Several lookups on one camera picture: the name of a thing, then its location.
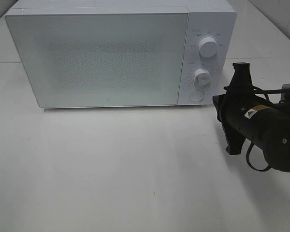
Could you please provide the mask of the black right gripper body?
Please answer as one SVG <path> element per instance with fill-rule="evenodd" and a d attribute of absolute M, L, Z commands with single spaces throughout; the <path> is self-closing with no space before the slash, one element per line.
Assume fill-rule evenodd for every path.
<path fill-rule="evenodd" d="M 217 119 L 221 122 L 230 155 L 241 154 L 245 140 L 250 140 L 246 154 L 249 155 L 256 137 L 256 123 L 248 113 L 256 102 L 252 84 L 230 84 L 225 94 L 213 96 Z"/>

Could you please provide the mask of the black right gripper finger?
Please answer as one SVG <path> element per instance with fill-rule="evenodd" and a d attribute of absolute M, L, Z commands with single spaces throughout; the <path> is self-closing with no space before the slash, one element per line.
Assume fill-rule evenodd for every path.
<path fill-rule="evenodd" d="M 250 64 L 246 62 L 235 62 L 232 65 L 234 68 L 232 87 L 252 87 Z"/>

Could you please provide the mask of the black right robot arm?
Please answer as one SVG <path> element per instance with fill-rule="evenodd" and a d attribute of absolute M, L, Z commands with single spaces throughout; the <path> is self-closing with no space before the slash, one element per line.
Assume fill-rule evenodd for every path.
<path fill-rule="evenodd" d="M 234 74 L 225 94 L 213 96 L 230 155 L 241 153 L 245 140 L 249 167 L 253 146 L 263 151 L 267 167 L 290 173 L 290 84 L 262 90 L 253 85 L 249 63 L 233 63 Z"/>

